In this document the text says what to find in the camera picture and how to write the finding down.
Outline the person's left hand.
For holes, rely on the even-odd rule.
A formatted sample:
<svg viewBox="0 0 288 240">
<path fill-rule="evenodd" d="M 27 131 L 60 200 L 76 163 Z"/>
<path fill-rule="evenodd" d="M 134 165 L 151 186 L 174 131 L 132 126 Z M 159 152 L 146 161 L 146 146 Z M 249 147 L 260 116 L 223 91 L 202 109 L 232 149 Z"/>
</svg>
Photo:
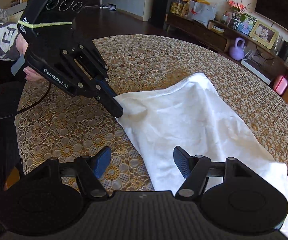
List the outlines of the person's left hand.
<svg viewBox="0 0 288 240">
<path fill-rule="evenodd" d="M 24 55 L 28 48 L 28 43 L 21 34 L 19 34 L 18 37 L 16 38 L 16 48 L 19 51 L 20 56 Z M 40 74 L 38 74 L 35 70 L 33 70 L 30 67 L 24 67 L 23 71 L 26 74 L 27 81 L 35 82 L 44 80 L 44 78 Z"/>
</svg>

